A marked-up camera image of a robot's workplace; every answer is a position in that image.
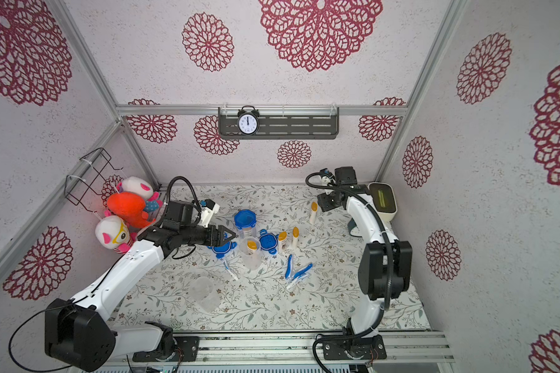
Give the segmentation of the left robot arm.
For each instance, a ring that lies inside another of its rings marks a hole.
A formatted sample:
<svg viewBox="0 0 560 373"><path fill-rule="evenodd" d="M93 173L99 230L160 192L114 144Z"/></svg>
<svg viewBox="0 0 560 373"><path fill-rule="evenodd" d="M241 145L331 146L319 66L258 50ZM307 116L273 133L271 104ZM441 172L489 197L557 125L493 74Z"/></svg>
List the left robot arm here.
<svg viewBox="0 0 560 373"><path fill-rule="evenodd" d="M162 217L139 231L135 243L106 273L69 300L54 300L45 312L44 351L49 357L96 371L110 358L146 353L168 359L177 349L169 326L147 322L112 329L107 320L119 302L154 267L181 246L224 246L236 233L212 225L219 205L172 201Z"/></svg>

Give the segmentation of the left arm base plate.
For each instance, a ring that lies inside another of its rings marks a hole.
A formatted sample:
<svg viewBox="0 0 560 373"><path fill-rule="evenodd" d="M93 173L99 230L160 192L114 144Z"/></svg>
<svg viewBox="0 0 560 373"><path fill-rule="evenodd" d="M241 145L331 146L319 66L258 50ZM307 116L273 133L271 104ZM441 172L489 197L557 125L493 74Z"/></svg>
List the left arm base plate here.
<svg viewBox="0 0 560 373"><path fill-rule="evenodd" d="M164 341L154 351L137 352L132 356L132 362L193 362L199 349L199 337L174 337L174 340Z"/></svg>

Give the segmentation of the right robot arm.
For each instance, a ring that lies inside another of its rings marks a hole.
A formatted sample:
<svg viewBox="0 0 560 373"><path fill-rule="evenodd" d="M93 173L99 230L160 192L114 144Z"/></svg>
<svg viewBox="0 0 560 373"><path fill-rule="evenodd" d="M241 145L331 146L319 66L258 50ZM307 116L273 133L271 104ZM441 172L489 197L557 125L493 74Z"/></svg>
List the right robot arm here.
<svg viewBox="0 0 560 373"><path fill-rule="evenodd" d="M363 185L353 167L343 166L334 172L322 169L308 175L306 185L323 191L317 195L323 212L345 210L350 217L348 234L365 243L357 272L361 303L349 319L344 337L323 339L350 348L377 335L391 302L409 289L412 246L399 239L391 227L398 205L389 184Z"/></svg>

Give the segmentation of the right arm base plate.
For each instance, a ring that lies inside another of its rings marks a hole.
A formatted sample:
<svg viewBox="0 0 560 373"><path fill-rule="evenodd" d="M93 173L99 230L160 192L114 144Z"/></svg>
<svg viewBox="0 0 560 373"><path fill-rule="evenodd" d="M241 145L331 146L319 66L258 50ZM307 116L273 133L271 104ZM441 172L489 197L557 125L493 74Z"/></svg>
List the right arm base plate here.
<svg viewBox="0 0 560 373"><path fill-rule="evenodd" d="M384 340L379 334L351 340L345 339L345 336L340 340L329 340L327 337L321 345L324 359L328 361L376 361L387 358Z"/></svg>

